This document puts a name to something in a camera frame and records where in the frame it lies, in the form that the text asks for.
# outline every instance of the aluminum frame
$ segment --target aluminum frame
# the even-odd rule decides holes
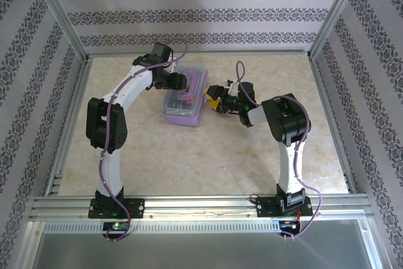
[[[346,6],[347,2],[348,0],[335,0],[333,2],[325,21],[323,22],[311,48],[309,49],[308,54],[312,60],[314,60],[318,56],[318,53],[321,51],[321,48],[325,44],[328,36],[330,35],[330,32],[332,32],[333,26],[339,19],[340,14]]]
[[[316,209],[319,197],[311,195],[312,207]],[[239,232],[224,231],[231,224],[255,228],[276,220],[288,218],[258,218],[256,207],[248,195],[228,196],[160,196],[143,197],[145,199],[144,218],[133,220],[136,230],[141,233],[166,233],[164,226],[174,226],[170,233],[184,233],[186,226],[217,226],[218,233]],[[17,259],[17,268],[32,268],[38,251],[40,236],[46,226],[52,225],[53,234],[88,233],[88,224],[101,220],[88,219],[88,207],[92,197],[37,197],[34,200],[29,223],[23,238]],[[373,268],[391,268],[385,246],[373,219],[373,213],[365,194],[324,195],[323,204],[317,220],[357,220],[368,257]],[[276,232],[273,228],[261,232]]]
[[[62,143],[57,149],[54,166],[51,170],[49,183],[45,192],[46,197],[37,197],[33,203],[33,208],[29,217],[29,222],[25,230],[25,235],[21,245],[20,253],[16,260],[17,268],[32,268],[38,245],[44,227],[49,222],[75,222],[84,224],[94,221],[88,219],[88,206],[92,197],[57,197],[57,186],[62,175],[62,168],[67,159],[67,153],[72,140],[73,129],[76,124],[82,97],[87,84],[91,63],[96,57],[127,57],[137,54],[102,54],[90,55],[86,53],[84,47],[74,28],[72,27],[59,0],[46,0],[53,11],[57,21],[68,37],[74,50],[83,61],[82,70],[79,75],[71,108],[67,116],[67,123],[62,133]],[[318,36],[310,48],[310,63],[312,73],[316,81],[319,96],[325,109],[326,118],[331,129],[336,150],[346,177],[349,189],[355,194],[347,195],[324,195],[323,208],[317,220],[351,220],[356,219],[360,224],[361,235],[370,255],[374,268],[391,268],[389,258],[383,245],[373,212],[365,194],[356,194],[355,183],[349,170],[343,145],[338,134],[338,130],[331,112],[329,101],[326,97],[323,84],[320,80],[317,66],[314,59],[320,52],[324,42],[329,36],[335,22],[339,18],[348,0],[335,0],[330,12],[322,25]],[[210,52],[215,55],[267,55],[267,54],[301,54],[301,50],[267,51],[267,52]],[[317,207],[318,197],[310,196],[313,208]],[[145,197],[145,218],[143,222],[194,222],[194,221],[256,221],[257,213],[254,205],[249,201],[249,196],[206,196],[206,197]]]
[[[46,3],[53,12],[55,19],[59,23],[70,44],[73,46],[73,49],[76,51],[80,61],[84,62],[88,58],[88,54],[79,38],[79,35],[76,33],[70,22],[67,13],[64,11],[60,0],[46,0]]]

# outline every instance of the plastic box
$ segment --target plastic box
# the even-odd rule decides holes
[[[188,85],[182,91],[167,92],[162,113],[170,123],[196,126],[199,123],[208,72],[203,63],[193,61],[179,61],[173,72],[185,74]]]

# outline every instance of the marble-patterned floor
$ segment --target marble-patterned floor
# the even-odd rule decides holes
[[[258,102],[293,93],[307,108],[312,130],[304,149],[303,178],[322,193],[347,193],[340,163],[306,55],[188,55],[208,68],[208,83],[235,78],[246,66]],[[94,60],[64,168],[59,195],[94,195],[98,160],[85,136],[86,108],[127,74],[133,58]],[[278,144],[268,125],[247,129],[238,116],[219,115],[206,103],[197,127],[167,123],[165,91],[143,91],[126,114],[121,177],[126,195],[233,195],[275,193],[280,175]]]

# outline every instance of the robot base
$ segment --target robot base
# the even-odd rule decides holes
[[[297,210],[301,211],[302,217],[312,217],[314,211],[309,197],[305,197],[302,205],[283,211],[278,205],[276,197],[257,197],[256,212],[258,217],[296,217]]]
[[[144,214],[143,198],[124,198],[123,189],[116,198],[124,204],[131,219],[142,219]],[[126,212],[111,198],[95,193],[95,198],[89,204],[88,218],[90,219],[127,219]]]

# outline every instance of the damask wallpaper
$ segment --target damask wallpaper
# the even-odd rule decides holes
[[[349,0],[316,62],[361,192],[403,268],[403,0]]]
[[[175,35],[191,51],[308,50],[334,0],[60,1],[87,52],[105,54]]]
[[[81,63],[45,0],[0,0],[0,268],[14,268]]]

